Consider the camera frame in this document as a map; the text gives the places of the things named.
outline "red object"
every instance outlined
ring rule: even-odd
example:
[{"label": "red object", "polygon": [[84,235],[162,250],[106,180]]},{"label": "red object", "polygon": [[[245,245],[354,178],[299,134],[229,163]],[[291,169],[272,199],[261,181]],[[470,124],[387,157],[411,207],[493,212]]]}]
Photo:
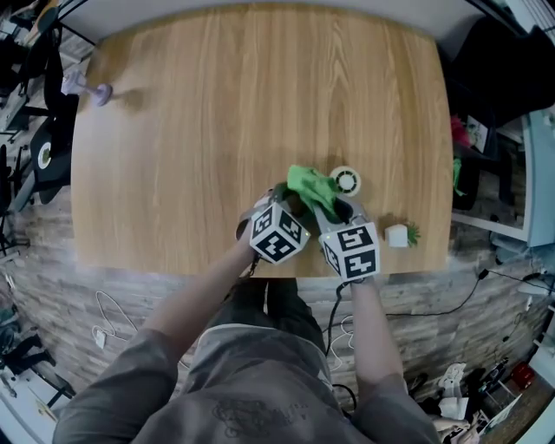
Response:
[{"label": "red object", "polygon": [[457,115],[451,116],[451,135],[453,136],[453,141],[460,143],[463,147],[469,148],[472,145],[467,129]]},{"label": "red object", "polygon": [[525,362],[518,363],[514,367],[513,372],[511,372],[511,378],[522,390],[526,390],[530,387],[534,376],[534,371]]}]

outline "black cable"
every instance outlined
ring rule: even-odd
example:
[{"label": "black cable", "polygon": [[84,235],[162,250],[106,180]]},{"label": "black cable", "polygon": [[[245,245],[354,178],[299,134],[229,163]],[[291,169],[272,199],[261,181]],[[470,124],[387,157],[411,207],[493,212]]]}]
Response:
[{"label": "black cable", "polygon": [[330,323],[328,324],[328,328],[326,329],[328,331],[328,348],[326,349],[326,356],[330,353],[330,348],[331,348],[331,329],[333,327],[333,319],[334,317],[336,317],[336,311],[337,311],[337,307],[339,306],[339,303],[341,302],[341,300],[343,299],[341,296],[341,290],[344,289],[349,283],[348,282],[341,282],[341,284],[336,288],[336,303],[333,305],[333,308],[331,309],[331,314],[330,314]]},{"label": "black cable", "polygon": [[544,287],[543,285],[530,284],[528,281],[524,279],[518,279],[517,277],[509,276],[503,273],[498,273],[497,271],[491,271],[491,270],[487,270],[487,271],[489,271],[490,273],[496,274],[498,276],[503,276],[504,278],[512,279],[513,281],[524,282],[525,284],[531,285],[532,287],[538,287],[538,288],[543,288],[544,290],[547,290],[547,291],[552,291],[552,287],[549,288],[549,287]]},{"label": "black cable", "polygon": [[349,392],[350,398],[353,400],[353,409],[356,409],[356,396],[353,390],[343,384],[333,384],[334,387],[340,387],[341,389],[345,389]]},{"label": "black cable", "polygon": [[241,283],[241,282],[244,282],[244,281],[246,281],[246,280],[252,278],[252,275],[254,274],[254,272],[256,271],[256,269],[257,269],[257,267],[258,267],[258,262],[260,262],[260,258],[261,258],[261,256],[256,252],[256,253],[254,254],[254,259],[253,259],[252,262],[251,262],[251,267],[249,268],[249,271],[246,272],[246,274],[245,274],[244,276],[240,276],[240,277],[237,279],[237,283],[236,283],[236,284],[239,284],[239,283]]},{"label": "black cable", "polygon": [[495,362],[497,362],[497,351],[498,348],[500,347],[501,344],[506,343],[509,339],[511,339],[511,337],[513,336],[514,332],[517,330],[517,328],[520,325],[520,321],[522,321],[523,318],[523,314],[522,313],[517,313],[517,315],[514,317],[513,319],[513,330],[511,331],[511,333],[509,333],[507,336],[504,336],[503,339],[501,340],[500,343],[498,343],[495,348],[493,349],[493,360]]},{"label": "black cable", "polygon": [[[553,285],[550,287],[544,287],[543,285],[536,285],[536,284],[530,284],[527,280],[525,279],[518,279],[517,277],[513,277],[513,276],[509,276],[503,273],[498,273],[497,271],[491,271],[491,270],[487,270],[484,269],[481,271],[481,273],[478,275],[478,279],[476,280],[476,284],[474,284],[474,287],[472,288],[472,291],[470,292],[470,294],[467,296],[467,298],[462,302],[462,304],[458,305],[457,307],[453,308],[452,310],[449,311],[440,311],[438,313],[386,313],[386,316],[397,316],[397,317],[428,317],[428,316],[443,316],[443,315],[450,315],[451,313],[455,313],[457,310],[461,309],[467,302],[468,300],[472,297],[472,295],[474,294],[474,292],[476,291],[476,287],[478,286],[478,282],[482,279],[484,279],[489,273],[493,273],[499,276],[502,276],[504,278],[510,278],[512,280],[515,281],[519,281],[519,282],[523,282],[525,284],[529,284],[533,287],[539,287],[539,288],[543,288],[544,290],[548,290],[548,291],[553,291],[553,286],[555,285],[555,279],[553,280]],[[337,295],[337,301],[336,304],[334,305],[332,311],[331,311],[331,315],[330,315],[330,323],[328,324],[328,327],[326,327],[324,330],[322,330],[322,333],[325,333],[326,331],[328,332],[328,348],[326,350],[326,356],[328,355],[328,353],[330,352],[330,345],[331,345],[331,332],[330,330],[333,327],[337,327],[339,325],[341,325],[341,323],[334,323],[333,319],[335,317],[336,314],[336,310],[337,310],[337,306],[339,305],[339,303],[341,302],[341,290],[343,288],[345,288],[347,285],[346,283],[341,284],[339,287],[337,287],[336,289],[336,295]],[[353,323],[353,321],[345,321],[344,324],[346,323]]]}]

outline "cable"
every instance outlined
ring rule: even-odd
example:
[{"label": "cable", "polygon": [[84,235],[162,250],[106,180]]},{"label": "cable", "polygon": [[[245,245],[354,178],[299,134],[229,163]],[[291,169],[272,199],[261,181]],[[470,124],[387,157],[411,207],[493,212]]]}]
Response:
[{"label": "cable", "polygon": [[343,299],[343,297],[341,296],[341,290],[344,289],[348,284],[349,284],[348,282],[341,282],[339,286],[336,288],[337,300],[336,300],[336,303],[333,305],[333,308],[331,309],[330,323],[328,324],[328,328],[326,329],[328,331],[328,348],[326,349],[326,356],[330,354],[330,349],[331,349],[331,328],[333,327],[332,325],[333,319],[334,317],[336,317],[337,307],[339,306],[339,303]]},{"label": "cable", "polygon": [[240,276],[238,281],[242,282],[245,281],[249,278],[252,278],[252,275],[254,274],[254,272],[256,271],[257,267],[258,267],[258,262],[260,262],[260,259],[262,257],[260,256],[260,253],[258,253],[257,251],[254,254],[254,259],[251,262],[251,267],[249,268],[249,271],[246,272],[246,274],[244,276]]},{"label": "cable", "polygon": [[[489,273],[493,273],[496,274],[498,276],[502,276],[504,278],[510,278],[512,280],[515,281],[519,281],[519,282],[523,282],[529,285],[532,285],[534,287],[539,287],[539,288],[543,288],[544,290],[548,290],[549,292],[551,292],[553,290],[553,285],[555,285],[555,279],[553,281],[553,284],[551,286],[551,288],[548,287],[544,287],[543,285],[536,285],[536,284],[530,284],[527,280],[524,279],[519,279],[517,277],[513,277],[513,276],[509,276],[503,273],[499,273],[497,271],[491,271],[491,270],[487,270],[484,269],[480,272],[480,274],[478,275],[478,278],[476,279],[476,283],[474,284],[474,287],[472,288],[472,291],[470,291],[470,293],[468,294],[468,296],[465,298],[464,301],[462,301],[462,303],[460,303],[459,305],[457,305],[455,308],[448,310],[448,311],[440,311],[437,313],[386,313],[386,316],[395,316],[395,317],[430,317],[430,316],[444,316],[444,315],[450,315],[452,313],[455,313],[457,310],[460,310],[472,297],[472,295],[474,294],[474,292],[476,291],[476,288],[478,287],[478,283],[484,279]],[[331,314],[330,314],[330,321],[328,323],[328,327],[326,327],[324,330],[322,330],[322,333],[325,333],[326,331],[328,332],[328,347],[326,349],[326,356],[330,353],[333,354],[333,356],[339,361],[339,365],[335,366],[332,370],[330,371],[335,371],[337,369],[339,369],[342,365],[343,365],[343,360],[337,355],[337,353],[333,350],[333,344],[338,341],[339,339],[341,339],[342,337],[345,336],[349,336],[349,347],[353,349],[353,347],[351,346],[351,341],[353,339],[353,332],[347,332],[344,329],[344,325],[346,323],[353,323],[352,320],[348,321],[347,319],[349,317],[352,317],[352,315],[346,316],[340,323],[334,323],[334,318],[336,316],[336,311],[337,311],[337,307],[339,306],[339,304],[341,303],[341,301],[343,300],[343,297],[341,296],[341,290],[343,288],[345,288],[349,283],[341,283],[337,288],[336,288],[336,303],[333,306],[333,309],[331,309]],[[503,343],[508,341],[508,339],[511,337],[511,335],[514,333],[514,331],[517,329],[517,327],[519,326],[521,317],[518,319],[518,322],[515,318],[515,327],[513,329],[513,331],[510,333],[509,336],[506,336],[503,340]],[[343,333],[338,336],[336,339],[334,339],[333,341],[331,340],[331,329],[333,329],[333,327],[336,327],[340,325],[341,329],[343,331]]]},{"label": "cable", "polygon": [[553,287],[549,288],[549,287],[544,287],[544,285],[530,284],[527,280],[518,279],[517,277],[509,276],[509,275],[503,274],[503,273],[498,273],[497,271],[492,271],[492,270],[486,270],[486,271],[489,271],[490,273],[496,274],[498,276],[503,276],[504,278],[512,279],[513,281],[524,282],[525,284],[531,285],[532,287],[543,288],[544,290],[547,290],[547,291],[552,291],[553,290]]},{"label": "cable", "polygon": [[333,387],[340,387],[341,389],[347,390],[347,392],[350,395],[350,398],[353,400],[353,410],[356,410],[356,396],[353,390],[351,390],[349,387],[343,384],[333,384]]},{"label": "cable", "polygon": [[520,313],[517,313],[517,315],[516,315],[516,316],[514,317],[514,319],[513,319],[513,325],[514,325],[513,330],[512,330],[511,333],[509,333],[507,336],[504,336],[503,339],[501,340],[501,342],[498,343],[498,344],[495,346],[495,348],[493,349],[493,360],[494,360],[495,362],[497,362],[497,351],[498,351],[498,348],[500,347],[501,344],[506,343],[509,339],[511,339],[511,336],[512,336],[513,333],[516,331],[516,329],[519,327],[520,321],[522,321],[522,318],[523,318],[523,314],[522,314],[521,312],[520,312]]},{"label": "cable", "polygon": [[[131,319],[129,319],[129,316],[125,314],[125,312],[123,311],[123,309],[120,307],[120,305],[115,302],[114,298],[111,297],[110,295],[108,295],[106,292],[104,291],[100,291],[98,290],[95,293],[95,297],[96,297],[96,303],[98,304],[98,308],[101,309],[101,314],[102,314],[102,318],[106,321],[106,323],[110,326],[110,330],[105,330],[103,329],[100,325],[94,325],[91,333],[93,335],[93,339],[96,340],[96,332],[97,331],[101,331],[102,333],[104,333],[106,336],[110,336],[110,337],[114,337],[115,339],[119,339],[120,341],[123,341],[124,343],[129,342],[128,339],[124,338],[124,337],[120,337],[117,335],[117,331],[114,327],[114,325],[109,321],[109,319],[106,317],[106,313],[104,313],[104,309],[102,308],[102,304],[101,304],[101,300],[100,300],[100,296],[105,296],[107,297],[110,301],[112,301],[112,303],[114,303],[114,305],[118,308],[118,310],[120,311],[120,313],[126,318],[126,320],[129,322],[129,324],[133,327],[133,329],[135,331],[139,331],[137,329],[137,327],[135,326],[135,324],[133,323],[133,321]],[[187,370],[189,370],[189,367],[180,360],[180,364],[185,367]]]},{"label": "cable", "polygon": [[350,349],[355,349],[355,347],[354,347],[353,344],[352,344],[353,337],[354,337],[354,332],[353,332],[353,331],[347,331],[347,330],[345,329],[345,327],[344,327],[345,322],[346,322],[347,319],[349,319],[350,317],[353,317],[353,315],[348,315],[348,316],[344,317],[343,320],[340,322],[341,330],[342,330],[343,334],[340,335],[340,336],[338,336],[338,337],[336,337],[333,341],[331,341],[330,351],[331,351],[331,353],[333,354],[333,356],[336,358],[336,360],[339,361],[339,364],[338,364],[337,366],[335,366],[333,369],[331,369],[330,372],[339,369],[339,368],[343,365],[343,359],[341,359],[341,358],[337,355],[336,351],[333,350],[333,344],[334,344],[336,341],[338,341],[338,340],[341,339],[342,337],[348,336],[348,337],[349,337],[349,348],[350,348]]}]

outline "green cloth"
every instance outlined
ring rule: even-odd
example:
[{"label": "green cloth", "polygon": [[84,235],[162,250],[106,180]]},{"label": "green cloth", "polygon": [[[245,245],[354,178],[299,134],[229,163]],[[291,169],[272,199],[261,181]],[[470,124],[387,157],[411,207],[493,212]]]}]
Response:
[{"label": "green cloth", "polygon": [[462,167],[462,162],[459,158],[455,158],[453,160],[453,189],[459,196],[466,196],[466,193],[463,193],[459,188],[459,176],[460,176],[460,168]]},{"label": "green cloth", "polygon": [[334,203],[340,193],[336,182],[314,168],[291,165],[287,173],[287,187],[298,193],[301,200],[314,212],[319,203],[331,215],[337,217]]}]

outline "gray shirt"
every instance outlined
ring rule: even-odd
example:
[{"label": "gray shirt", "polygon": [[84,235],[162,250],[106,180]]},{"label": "gray shirt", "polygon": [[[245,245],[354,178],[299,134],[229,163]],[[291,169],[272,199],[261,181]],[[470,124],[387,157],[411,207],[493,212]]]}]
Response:
[{"label": "gray shirt", "polygon": [[397,375],[347,420],[322,351],[280,330],[209,329],[186,386],[170,401],[177,375],[167,338],[141,330],[62,411],[54,443],[439,443]]}]

